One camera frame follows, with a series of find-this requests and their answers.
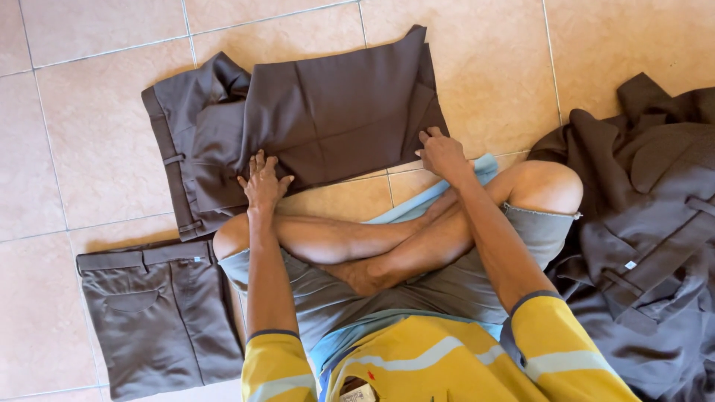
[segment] brown fabric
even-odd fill
[[[113,401],[241,376],[243,354],[210,240],[77,256]]]
[[[166,165],[182,240],[244,212],[236,176],[251,155],[278,156],[288,195],[418,159],[418,133],[448,135],[426,28],[404,39],[318,59],[257,64],[219,53],[142,92]]]
[[[599,121],[575,109],[529,154],[568,165],[584,184],[583,218],[551,275],[629,385],[647,398],[675,398],[715,358],[715,333],[706,331],[715,290],[715,88],[673,98],[639,74],[618,98],[624,114]]]

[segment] small paper label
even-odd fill
[[[340,396],[340,402],[375,402],[375,393],[370,384],[365,384]]]

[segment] hand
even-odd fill
[[[243,187],[248,197],[248,210],[256,212],[273,213],[278,200],[283,198],[288,191],[288,185],[293,181],[293,176],[283,177],[280,181],[275,176],[275,165],[278,158],[268,157],[264,160],[263,149],[251,157],[249,162],[248,181],[238,177],[238,184]]]
[[[447,180],[452,186],[463,177],[474,176],[459,141],[445,137],[439,127],[430,127],[427,132],[420,132],[420,141],[425,149],[415,151],[422,158],[426,170]]]

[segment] yellow shirt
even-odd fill
[[[356,342],[333,369],[325,400],[337,402],[355,376],[381,401],[639,401],[561,299],[527,299],[511,325],[524,371],[476,323],[410,316]],[[244,401],[317,400],[303,347],[286,333],[249,341],[242,384]]]

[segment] light blue cloth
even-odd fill
[[[474,173],[477,175],[479,182],[482,185],[487,184],[492,180],[497,173],[499,166],[492,154],[484,154],[479,159],[474,160]],[[445,180],[433,185],[420,194],[410,198],[409,200],[399,204],[397,207],[385,212],[377,218],[368,220],[364,223],[377,225],[380,223],[397,223],[405,222],[406,220],[415,219],[421,216],[430,205],[432,205],[443,192],[447,191],[449,183]]]
[[[499,166],[497,165],[496,159],[494,159],[494,156],[491,154],[486,154],[474,161],[474,173],[477,175],[477,178],[482,185],[487,184],[496,176],[498,168]],[[449,184],[445,180],[442,180],[397,207],[394,207],[377,218],[368,220],[364,223],[376,225],[382,223],[404,222],[406,220],[415,219],[425,213],[427,208],[432,205],[435,200],[437,200],[448,188]],[[355,342],[375,331],[398,323],[410,315],[426,315],[430,317],[440,317],[448,320],[461,321],[464,323],[476,323],[484,328],[484,330],[491,334],[496,340],[499,340],[501,334],[501,325],[482,323],[476,320],[469,320],[467,318],[455,317],[453,315],[441,313],[433,313],[431,311],[393,308],[390,310],[368,314],[352,324],[327,334],[319,340],[315,347],[310,351],[310,358],[313,360],[315,367],[320,372],[323,370],[326,363],[329,363],[335,356],[339,356],[341,353],[345,352]]]

